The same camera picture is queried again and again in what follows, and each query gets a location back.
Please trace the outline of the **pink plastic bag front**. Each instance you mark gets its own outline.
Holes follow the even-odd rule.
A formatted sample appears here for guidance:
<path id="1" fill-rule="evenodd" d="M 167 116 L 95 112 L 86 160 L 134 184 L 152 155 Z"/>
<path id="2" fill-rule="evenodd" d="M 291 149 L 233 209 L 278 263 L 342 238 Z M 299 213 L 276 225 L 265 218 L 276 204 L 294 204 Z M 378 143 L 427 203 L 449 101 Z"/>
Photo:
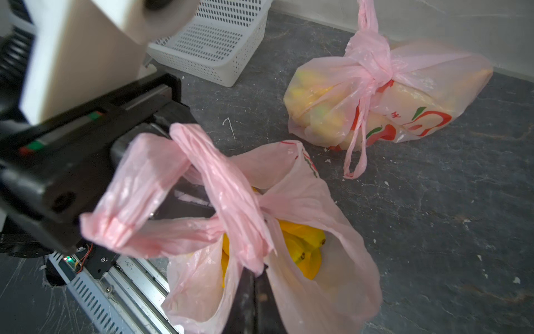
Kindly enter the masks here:
<path id="1" fill-rule="evenodd" d="M 284 96 L 289 131 L 346 152 L 343 175 L 367 168 L 377 141 L 422 139 L 463 114 L 493 67 L 468 51 L 414 40 L 391 45 L 378 30 L 372 1 L 360 1 L 358 30 L 341 57 L 313 58 L 295 72 Z"/>

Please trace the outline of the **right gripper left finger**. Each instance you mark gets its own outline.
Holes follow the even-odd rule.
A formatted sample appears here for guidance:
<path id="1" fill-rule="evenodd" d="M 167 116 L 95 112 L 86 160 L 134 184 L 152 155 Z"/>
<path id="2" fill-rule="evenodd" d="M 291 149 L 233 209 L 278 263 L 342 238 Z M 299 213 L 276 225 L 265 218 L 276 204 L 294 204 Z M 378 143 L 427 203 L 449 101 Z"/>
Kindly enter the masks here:
<path id="1" fill-rule="evenodd" d="M 255 276 L 243 269 L 222 334 L 252 334 L 255 327 Z"/>

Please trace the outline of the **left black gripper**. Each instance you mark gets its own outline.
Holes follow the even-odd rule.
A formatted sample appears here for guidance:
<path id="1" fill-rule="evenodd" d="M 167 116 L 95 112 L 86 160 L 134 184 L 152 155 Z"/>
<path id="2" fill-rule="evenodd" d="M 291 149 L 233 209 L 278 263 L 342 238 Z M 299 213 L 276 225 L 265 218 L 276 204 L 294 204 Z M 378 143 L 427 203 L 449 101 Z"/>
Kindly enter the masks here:
<path id="1" fill-rule="evenodd" d="M 79 217 L 93 210 L 138 134 L 192 123 L 182 82 L 157 72 L 37 126 L 1 130 L 1 252 L 73 253 Z"/>

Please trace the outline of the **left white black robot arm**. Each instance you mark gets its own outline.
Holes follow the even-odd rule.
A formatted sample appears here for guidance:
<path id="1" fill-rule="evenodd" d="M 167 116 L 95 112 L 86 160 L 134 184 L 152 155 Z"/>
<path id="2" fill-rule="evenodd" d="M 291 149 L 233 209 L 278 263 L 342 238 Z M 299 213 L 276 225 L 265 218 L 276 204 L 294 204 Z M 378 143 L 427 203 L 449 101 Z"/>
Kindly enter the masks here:
<path id="1" fill-rule="evenodd" d="M 130 143 L 190 121 L 179 80 L 145 64 L 197 1 L 10 1 L 1 41 L 1 251 L 72 254 Z"/>

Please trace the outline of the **orange yellow banana bunch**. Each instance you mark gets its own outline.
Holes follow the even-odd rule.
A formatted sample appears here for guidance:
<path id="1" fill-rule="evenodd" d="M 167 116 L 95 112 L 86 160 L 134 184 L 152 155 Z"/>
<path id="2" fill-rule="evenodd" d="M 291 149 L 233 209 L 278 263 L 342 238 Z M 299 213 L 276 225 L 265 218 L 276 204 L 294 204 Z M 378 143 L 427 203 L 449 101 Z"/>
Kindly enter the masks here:
<path id="1" fill-rule="evenodd" d="M 326 242 L 325 232 L 308 225 L 279 220 L 286 248 L 304 277 L 313 280 L 321 263 L 321 247 Z"/>

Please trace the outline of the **pink strawberry plastic bag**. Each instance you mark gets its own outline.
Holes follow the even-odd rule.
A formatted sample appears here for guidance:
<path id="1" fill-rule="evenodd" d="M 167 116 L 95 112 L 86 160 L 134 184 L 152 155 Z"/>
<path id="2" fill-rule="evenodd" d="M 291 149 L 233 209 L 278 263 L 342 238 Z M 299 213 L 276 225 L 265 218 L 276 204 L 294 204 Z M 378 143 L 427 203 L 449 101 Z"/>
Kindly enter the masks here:
<path id="1" fill-rule="evenodd" d="M 325 232 L 304 277 L 279 220 Z M 378 267 L 300 141 L 226 157 L 196 124 L 163 143 L 131 143 L 106 192 L 80 217 L 83 237 L 124 256 L 166 257 L 162 308 L 187 333 L 221 333 L 243 269 L 267 269 L 288 333 L 358 333 L 380 311 Z"/>

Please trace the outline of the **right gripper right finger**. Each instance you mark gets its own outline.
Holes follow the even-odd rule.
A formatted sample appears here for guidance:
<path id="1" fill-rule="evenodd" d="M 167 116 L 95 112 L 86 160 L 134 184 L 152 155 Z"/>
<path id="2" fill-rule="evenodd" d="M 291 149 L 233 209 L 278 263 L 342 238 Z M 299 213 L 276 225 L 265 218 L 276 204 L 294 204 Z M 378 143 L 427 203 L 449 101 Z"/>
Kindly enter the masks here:
<path id="1" fill-rule="evenodd" d="M 267 269 L 254 280 L 254 307 L 254 333 L 287 333 L 268 279 Z"/>

